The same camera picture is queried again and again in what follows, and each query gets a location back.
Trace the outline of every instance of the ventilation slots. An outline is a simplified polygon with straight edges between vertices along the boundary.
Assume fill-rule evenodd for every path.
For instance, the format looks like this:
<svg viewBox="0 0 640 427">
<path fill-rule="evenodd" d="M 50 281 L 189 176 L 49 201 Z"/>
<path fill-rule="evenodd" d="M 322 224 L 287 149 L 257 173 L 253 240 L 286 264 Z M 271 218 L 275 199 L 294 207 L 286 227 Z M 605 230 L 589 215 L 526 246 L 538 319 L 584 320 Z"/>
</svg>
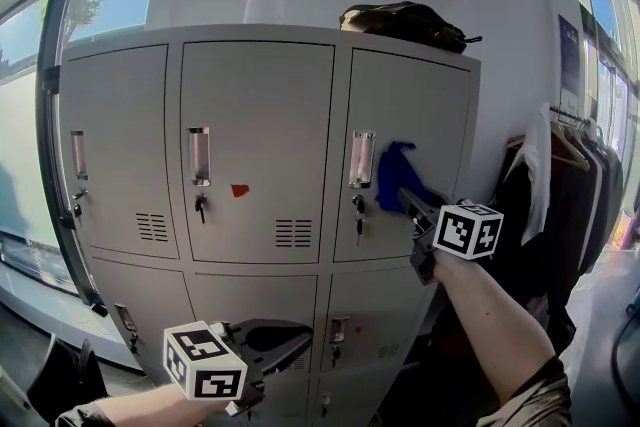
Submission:
<svg viewBox="0 0 640 427">
<path fill-rule="evenodd" d="M 142 240 L 167 242 L 167 224 L 160 214 L 136 214 L 138 231 Z"/>
<path fill-rule="evenodd" d="M 380 349 L 378 350 L 378 359 L 390 358 L 391 356 L 395 356 L 398 353 L 399 349 L 399 344 L 385 345 L 384 347 L 380 347 Z"/>
<path fill-rule="evenodd" d="M 290 370 L 304 370 L 304 358 L 296 359 L 288 368 Z"/>
<path fill-rule="evenodd" d="M 311 247 L 311 230 L 308 219 L 277 219 L 276 247 Z"/>
</svg>

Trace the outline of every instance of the forearm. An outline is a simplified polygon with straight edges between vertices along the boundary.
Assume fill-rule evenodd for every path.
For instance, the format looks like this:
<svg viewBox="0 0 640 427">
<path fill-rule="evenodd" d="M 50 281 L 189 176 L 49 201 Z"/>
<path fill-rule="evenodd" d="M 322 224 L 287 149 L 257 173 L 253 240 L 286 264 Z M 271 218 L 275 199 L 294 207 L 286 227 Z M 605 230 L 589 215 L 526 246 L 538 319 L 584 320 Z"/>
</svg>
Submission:
<svg viewBox="0 0 640 427">
<path fill-rule="evenodd" d="M 435 277 L 449 295 L 502 404 L 554 356 L 540 324 L 475 262 L 439 250 Z"/>
<path fill-rule="evenodd" d="M 115 427 L 193 427 L 223 412 L 227 402 L 189 401 L 176 384 L 153 391 L 99 400 L 96 405 Z"/>
</svg>

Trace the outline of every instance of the key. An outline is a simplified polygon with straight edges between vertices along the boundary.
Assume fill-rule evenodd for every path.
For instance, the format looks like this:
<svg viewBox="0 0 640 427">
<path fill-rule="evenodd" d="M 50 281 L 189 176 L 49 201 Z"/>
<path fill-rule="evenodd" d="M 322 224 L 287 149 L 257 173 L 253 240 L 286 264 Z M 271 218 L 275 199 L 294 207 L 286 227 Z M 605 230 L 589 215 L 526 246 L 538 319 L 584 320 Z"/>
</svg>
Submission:
<svg viewBox="0 0 640 427">
<path fill-rule="evenodd" d="M 82 226 L 82 219 L 80 217 L 82 215 L 82 207 L 77 203 L 73 204 L 73 215 L 78 220 L 80 226 Z"/>
<path fill-rule="evenodd" d="M 334 345 L 331 348 L 331 364 L 333 368 L 336 368 L 336 361 L 340 359 L 340 347 Z"/>
<path fill-rule="evenodd" d="M 364 214 L 364 198 L 361 194 L 354 196 L 351 198 L 351 203 L 353 203 L 356 207 L 355 219 L 356 219 L 356 232 L 358 233 L 358 239 L 356 241 L 356 245 L 360 245 L 360 235 L 362 235 L 362 228 L 365 219 Z"/>
<path fill-rule="evenodd" d="M 356 242 L 357 246 L 360 245 L 360 235 L 362 235 L 362 223 L 363 222 L 364 222 L 364 219 L 356 219 L 356 231 L 358 232 L 358 241 Z"/>
<path fill-rule="evenodd" d="M 202 221 L 202 230 L 207 233 L 207 228 L 204 224 L 204 204 L 207 202 L 207 197 L 204 194 L 198 194 L 196 196 L 196 212 L 200 212 L 200 220 Z"/>
<path fill-rule="evenodd" d="M 324 418 L 325 416 L 327 416 L 327 413 L 329 412 L 329 404 L 331 403 L 331 393 L 325 393 L 324 395 L 322 395 L 322 418 Z"/>
</svg>

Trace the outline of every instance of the metal locker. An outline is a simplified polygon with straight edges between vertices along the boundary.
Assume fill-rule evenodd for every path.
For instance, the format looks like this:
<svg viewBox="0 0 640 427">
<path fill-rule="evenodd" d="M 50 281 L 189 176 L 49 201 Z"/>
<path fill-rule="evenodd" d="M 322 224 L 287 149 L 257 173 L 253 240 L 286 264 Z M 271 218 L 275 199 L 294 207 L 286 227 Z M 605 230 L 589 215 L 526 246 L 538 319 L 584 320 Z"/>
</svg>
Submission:
<svg viewBox="0 0 640 427">
<path fill-rule="evenodd" d="M 196 274 L 187 284 L 198 320 L 234 323 L 266 318 L 313 327 L 316 280 L 316 276 Z M 287 377 L 306 374 L 310 361 L 311 349 L 294 362 Z"/>
<path fill-rule="evenodd" d="M 332 46 L 184 45 L 182 158 L 195 260 L 318 261 L 332 70 Z"/>
<path fill-rule="evenodd" d="M 265 378 L 265 400 L 242 415 L 251 427 L 304 427 L 306 425 L 309 379 L 287 373 Z"/>
<path fill-rule="evenodd" d="M 405 155 L 422 183 L 452 196 L 474 81 L 477 76 L 461 68 L 353 51 L 335 261 L 411 254 L 411 221 L 382 211 L 376 202 L 380 156 L 393 141 L 414 143 L 416 149 Z M 358 194 L 364 198 L 366 216 L 359 240 L 352 201 Z"/>
<path fill-rule="evenodd" d="M 322 374 L 312 409 L 314 427 L 366 427 L 399 368 Z"/>
<path fill-rule="evenodd" d="M 401 364 L 415 337 L 417 309 L 436 286 L 423 286 L 411 267 L 334 274 L 322 370 L 355 369 L 379 360 Z M 343 341 L 334 344 L 336 335 Z"/>
<path fill-rule="evenodd" d="M 154 384 L 171 382 L 162 367 L 164 330 L 195 321 L 182 272 L 92 258 L 91 274 L 124 341 L 138 335 L 140 366 Z"/>
<path fill-rule="evenodd" d="M 66 183 L 91 246 L 178 258 L 164 143 L 167 46 L 110 52 L 61 68 Z"/>
</svg>

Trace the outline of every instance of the sky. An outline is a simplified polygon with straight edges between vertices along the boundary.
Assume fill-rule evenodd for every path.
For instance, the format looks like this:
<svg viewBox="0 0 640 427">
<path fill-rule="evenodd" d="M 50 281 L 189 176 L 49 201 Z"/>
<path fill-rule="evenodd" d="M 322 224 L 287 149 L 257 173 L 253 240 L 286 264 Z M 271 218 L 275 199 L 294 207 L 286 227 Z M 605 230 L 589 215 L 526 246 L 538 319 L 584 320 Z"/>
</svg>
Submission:
<svg viewBox="0 0 640 427">
<path fill-rule="evenodd" d="M 613 5 L 610 0 L 591 0 L 593 6 L 593 15 L 596 20 L 602 25 L 602 28 L 607 31 L 610 36 L 617 34 L 615 16 L 613 14 Z"/>
<path fill-rule="evenodd" d="M 40 42 L 40 5 L 38 0 L 0 25 L 2 59 L 13 63 L 38 51 Z M 103 0 L 100 12 L 90 25 L 78 27 L 71 41 L 101 32 L 142 25 L 147 18 L 149 0 Z"/>
</svg>

